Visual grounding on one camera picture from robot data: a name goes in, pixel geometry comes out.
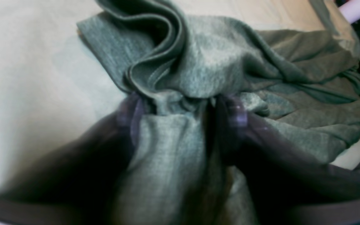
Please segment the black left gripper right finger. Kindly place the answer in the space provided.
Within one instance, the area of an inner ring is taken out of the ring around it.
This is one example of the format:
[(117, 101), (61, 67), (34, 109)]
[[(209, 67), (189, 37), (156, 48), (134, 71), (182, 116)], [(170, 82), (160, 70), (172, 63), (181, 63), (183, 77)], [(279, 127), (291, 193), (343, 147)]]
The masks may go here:
[(297, 150), (233, 96), (216, 97), (215, 117), (221, 159), (243, 173), (263, 225), (360, 225), (360, 172)]

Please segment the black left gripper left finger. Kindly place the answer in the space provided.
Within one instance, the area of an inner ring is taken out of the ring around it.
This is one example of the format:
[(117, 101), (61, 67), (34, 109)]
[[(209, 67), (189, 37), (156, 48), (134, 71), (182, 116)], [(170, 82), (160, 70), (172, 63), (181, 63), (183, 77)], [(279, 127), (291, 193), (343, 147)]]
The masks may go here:
[(136, 152), (143, 98), (132, 93), (79, 139), (0, 192), (3, 225), (105, 225), (111, 191)]

